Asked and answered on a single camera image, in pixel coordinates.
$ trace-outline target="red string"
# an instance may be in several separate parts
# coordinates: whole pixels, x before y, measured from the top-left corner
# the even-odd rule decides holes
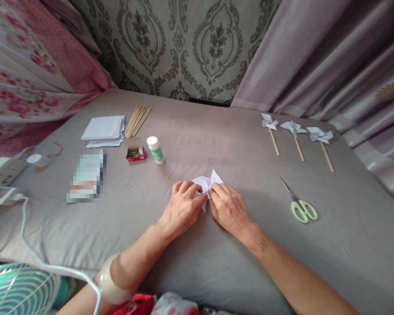
[[[59,153],[52,153],[52,154],[47,155],[48,158],[56,158],[56,157],[60,156],[60,154],[63,152],[63,146],[61,144],[58,144],[57,142],[54,142],[54,141],[53,141],[53,143],[58,145],[61,148],[61,150]]]

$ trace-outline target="hand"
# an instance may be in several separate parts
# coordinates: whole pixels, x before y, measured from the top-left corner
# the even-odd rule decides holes
[[[202,192],[200,185],[192,181],[177,182],[172,187],[172,197],[158,224],[163,234],[173,241],[196,223],[201,206],[207,194],[194,197],[196,192]]]
[[[214,183],[211,190],[209,205],[214,220],[232,233],[237,239],[247,234],[247,228],[254,222],[248,214],[243,197],[230,186]]]

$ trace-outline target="tattoo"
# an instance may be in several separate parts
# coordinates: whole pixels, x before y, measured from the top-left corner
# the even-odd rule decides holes
[[[260,243],[258,244],[260,246],[260,249],[265,252],[267,249],[267,243],[264,238],[261,239]]]

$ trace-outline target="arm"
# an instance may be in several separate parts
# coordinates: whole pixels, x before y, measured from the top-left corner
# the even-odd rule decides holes
[[[359,315],[330,285],[268,236],[248,215],[242,196],[225,184],[209,191],[213,218],[260,261],[299,315]]]
[[[196,223],[206,194],[201,186],[191,181],[178,182],[172,188],[172,198],[162,217],[129,248],[118,255],[110,266],[113,282],[121,289],[136,293],[141,282],[168,245]],[[59,315],[92,315],[96,304],[96,293],[86,285],[59,312]],[[99,315],[111,314],[119,306],[101,300]]]

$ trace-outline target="teal fan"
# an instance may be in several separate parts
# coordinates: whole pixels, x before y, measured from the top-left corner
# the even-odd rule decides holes
[[[9,263],[0,266],[0,315],[40,315],[51,309],[60,276],[35,267]]]

